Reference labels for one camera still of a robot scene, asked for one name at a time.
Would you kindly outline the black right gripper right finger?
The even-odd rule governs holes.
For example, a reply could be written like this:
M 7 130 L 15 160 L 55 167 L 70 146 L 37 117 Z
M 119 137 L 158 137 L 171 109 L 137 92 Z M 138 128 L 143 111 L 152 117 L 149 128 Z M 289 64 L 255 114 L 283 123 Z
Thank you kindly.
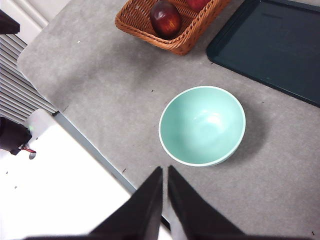
M 302 236 L 249 235 L 208 204 L 170 165 L 168 197 L 188 240 L 303 240 Z

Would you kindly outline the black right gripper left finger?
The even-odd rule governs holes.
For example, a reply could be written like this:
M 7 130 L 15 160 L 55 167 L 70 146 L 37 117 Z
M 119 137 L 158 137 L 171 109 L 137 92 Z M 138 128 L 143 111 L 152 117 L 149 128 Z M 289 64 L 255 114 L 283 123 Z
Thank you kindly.
M 113 214 L 85 235 L 30 236 L 28 240 L 156 240 L 163 209 L 163 169 L 157 167 Z

